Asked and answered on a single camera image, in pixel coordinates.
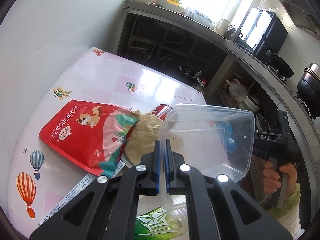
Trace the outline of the right hand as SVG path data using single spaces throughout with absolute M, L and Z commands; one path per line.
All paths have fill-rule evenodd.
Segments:
M 263 180 L 264 193 L 266 195 L 276 193 L 277 189 L 281 188 L 280 175 L 276 171 L 272 170 L 273 164 L 267 161 L 264 165 Z M 297 171 L 291 163 L 287 163 L 279 168 L 282 174 L 288 175 L 287 188 L 285 198 L 290 197 L 295 189 L 297 183 Z

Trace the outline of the yellow green sleeve forearm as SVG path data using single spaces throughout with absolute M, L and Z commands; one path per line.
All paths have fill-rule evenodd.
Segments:
M 295 191 L 285 199 L 282 209 L 272 207 L 268 213 L 281 223 L 291 234 L 302 229 L 299 220 L 300 185 L 297 183 Z

